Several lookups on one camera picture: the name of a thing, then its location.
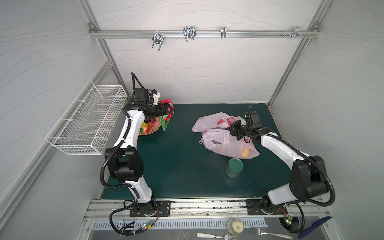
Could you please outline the pink plastic bag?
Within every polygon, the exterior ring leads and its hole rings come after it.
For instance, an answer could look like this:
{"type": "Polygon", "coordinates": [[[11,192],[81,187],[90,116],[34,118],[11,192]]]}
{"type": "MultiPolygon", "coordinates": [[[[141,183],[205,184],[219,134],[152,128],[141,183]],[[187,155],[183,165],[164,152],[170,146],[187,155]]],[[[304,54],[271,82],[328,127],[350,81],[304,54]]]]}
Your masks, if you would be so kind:
{"type": "Polygon", "coordinates": [[[240,116],[233,117],[222,112],[215,113],[199,118],[192,127],[192,131],[202,133],[200,144],[216,154],[243,159],[243,147],[248,147],[250,155],[247,160],[258,157],[260,153],[256,150],[252,140],[241,139],[238,141],[235,136],[225,130],[237,120],[240,120],[242,124],[245,123],[245,120],[240,116]]]}

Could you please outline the red dragon fruit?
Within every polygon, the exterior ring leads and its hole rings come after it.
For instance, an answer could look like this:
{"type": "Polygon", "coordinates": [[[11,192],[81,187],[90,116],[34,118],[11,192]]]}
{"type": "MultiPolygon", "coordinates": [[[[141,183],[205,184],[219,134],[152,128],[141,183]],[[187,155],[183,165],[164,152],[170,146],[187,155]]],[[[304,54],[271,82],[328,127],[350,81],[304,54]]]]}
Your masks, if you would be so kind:
{"type": "Polygon", "coordinates": [[[174,115],[175,107],[170,99],[161,100],[159,101],[159,103],[166,107],[166,114],[159,117],[162,129],[163,131],[165,131],[167,129],[167,126],[169,125],[170,119],[174,115]]]}

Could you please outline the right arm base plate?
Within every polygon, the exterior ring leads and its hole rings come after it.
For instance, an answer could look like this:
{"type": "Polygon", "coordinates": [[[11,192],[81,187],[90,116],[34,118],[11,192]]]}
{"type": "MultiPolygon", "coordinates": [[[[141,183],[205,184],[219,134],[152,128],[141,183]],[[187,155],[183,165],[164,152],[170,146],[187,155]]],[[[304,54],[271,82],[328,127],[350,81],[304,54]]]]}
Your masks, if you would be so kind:
{"type": "Polygon", "coordinates": [[[285,205],[274,205],[266,198],[245,200],[247,213],[250,216],[256,215],[284,215],[287,214],[285,205]]]}

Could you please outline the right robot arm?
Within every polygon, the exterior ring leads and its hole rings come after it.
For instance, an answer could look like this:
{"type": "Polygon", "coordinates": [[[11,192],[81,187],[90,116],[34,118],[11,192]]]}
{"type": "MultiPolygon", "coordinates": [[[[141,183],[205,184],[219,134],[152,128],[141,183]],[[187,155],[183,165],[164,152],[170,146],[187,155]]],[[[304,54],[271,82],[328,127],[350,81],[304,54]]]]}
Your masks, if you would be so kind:
{"type": "Polygon", "coordinates": [[[237,140],[257,140],[274,153],[291,170],[289,183],[268,191],[260,201],[261,210],[271,215],[284,204],[312,203],[331,206],[336,200],[335,188],[327,175],[325,161],[293,147],[268,127],[249,128],[235,121],[226,128],[237,140]]]}

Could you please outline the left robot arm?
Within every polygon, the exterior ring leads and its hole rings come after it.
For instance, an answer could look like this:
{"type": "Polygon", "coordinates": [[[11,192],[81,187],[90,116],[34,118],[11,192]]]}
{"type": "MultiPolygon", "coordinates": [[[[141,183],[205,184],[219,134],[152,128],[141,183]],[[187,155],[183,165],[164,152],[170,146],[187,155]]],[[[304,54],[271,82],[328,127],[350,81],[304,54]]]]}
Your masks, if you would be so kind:
{"type": "Polygon", "coordinates": [[[113,148],[106,149],[106,160],[100,171],[100,182],[104,188],[128,188],[138,208],[152,211],[156,208],[153,191],[144,179],[144,161],[137,150],[137,142],[142,123],[171,115],[173,111],[173,106],[166,102],[122,107],[125,123],[113,148]]]}

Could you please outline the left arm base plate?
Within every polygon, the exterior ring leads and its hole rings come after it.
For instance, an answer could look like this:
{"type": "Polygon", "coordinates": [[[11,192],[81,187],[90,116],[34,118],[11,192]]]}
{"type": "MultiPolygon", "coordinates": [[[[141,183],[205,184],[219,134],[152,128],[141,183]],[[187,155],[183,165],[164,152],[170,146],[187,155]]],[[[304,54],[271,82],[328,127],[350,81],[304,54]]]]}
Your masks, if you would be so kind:
{"type": "Polygon", "coordinates": [[[135,204],[130,210],[130,217],[169,217],[170,211],[170,201],[148,202],[145,204],[135,204]]]}

